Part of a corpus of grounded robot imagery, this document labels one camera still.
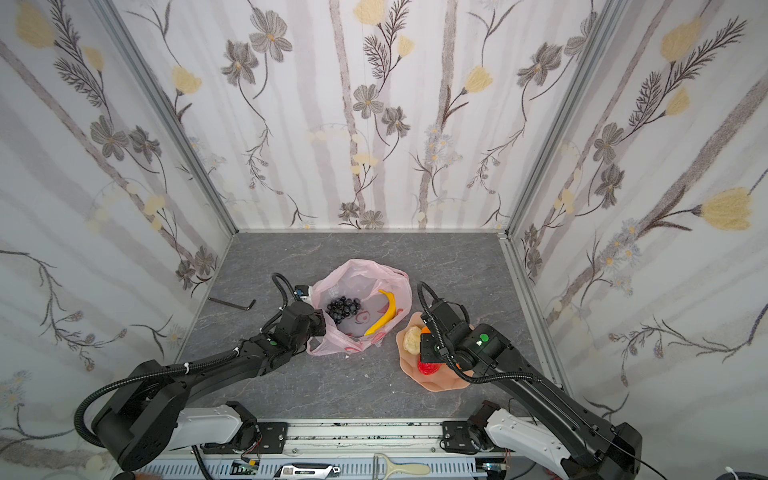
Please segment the banana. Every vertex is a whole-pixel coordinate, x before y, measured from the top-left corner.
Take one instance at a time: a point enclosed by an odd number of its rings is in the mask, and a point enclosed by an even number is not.
[[[370,335],[371,333],[374,333],[376,330],[380,329],[388,321],[395,318],[395,315],[397,315],[397,305],[395,305],[395,296],[392,295],[390,292],[385,292],[384,290],[379,290],[379,293],[383,293],[386,295],[387,299],[389,300],[389,307],[386,310],[386,313],[382,315],[380,319],[376,321],[373,325],[371,325],[371,328],[368,329],[366,332],[366,335]]]

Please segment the table surface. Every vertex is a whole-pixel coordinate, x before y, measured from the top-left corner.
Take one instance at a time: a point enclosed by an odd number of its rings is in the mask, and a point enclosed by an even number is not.
[[[409,275],[411,312],[420,311],[415,285],[429,283],[438,295],[463,303],[473,324],[498,329],[538,368],[531,334],[515,295],[495,233],[239,233],[221,265],[211,296],[247,305],[241,311],[207,302],[189,335],[181,361],[231,349],[258,332],[280,306],[270,274],[294,284],[312,285],[350,258],[389,265]],[[234,400],[258,418],[415,418],[466,417],[483,400],[508,404],[493,385],[428,392],[399,366],[394,333],[380,347],[346,355],[302,354],[278,370],[213,392],[190,406],[218,406]],[[511,410],[525,415],[514,400]]]

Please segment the floral wallpaper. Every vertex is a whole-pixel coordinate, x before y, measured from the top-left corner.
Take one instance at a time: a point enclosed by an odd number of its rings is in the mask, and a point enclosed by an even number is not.
[[[103,478],[74,409],[174,361],[230,235],[87,2],[0,13],[0,470]]]
[[[117,0],[245,230],[506,228],[600,0]]]
[[[630,2],[513,236],[574,393],[668,478],[765,472],[767,22]]]

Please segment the bunch of black grapes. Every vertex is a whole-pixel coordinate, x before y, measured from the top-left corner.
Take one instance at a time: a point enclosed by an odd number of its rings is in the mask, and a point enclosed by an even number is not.
[[[326,306],[326,313],[336,322],[336,325],[339,325],[346,317],[356,315],[359,310],[360,299],[355,298],[353,300],[344,295],[331,300]]]

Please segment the pink plastic bag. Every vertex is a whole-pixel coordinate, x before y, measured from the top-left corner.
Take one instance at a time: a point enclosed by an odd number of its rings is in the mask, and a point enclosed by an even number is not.
[[[379,290],[391,292],[395,296],[397,314],[374,333],[365,335],[366,330],[384,315],[389,306],[387,297]],[[357,315],[345,318],[337,326],[325,308],[331,300],[342,295],[359,298],[362,308]],[[412,302],[411,284],[405,272],[379,265],[372,260],[352,259],[313,285],[311,301],[313,307],[323,310],[326,335],[310,339],[306,352],[310,355],[358,353],[374,343],[381,346],[384,336],[408,316]]]

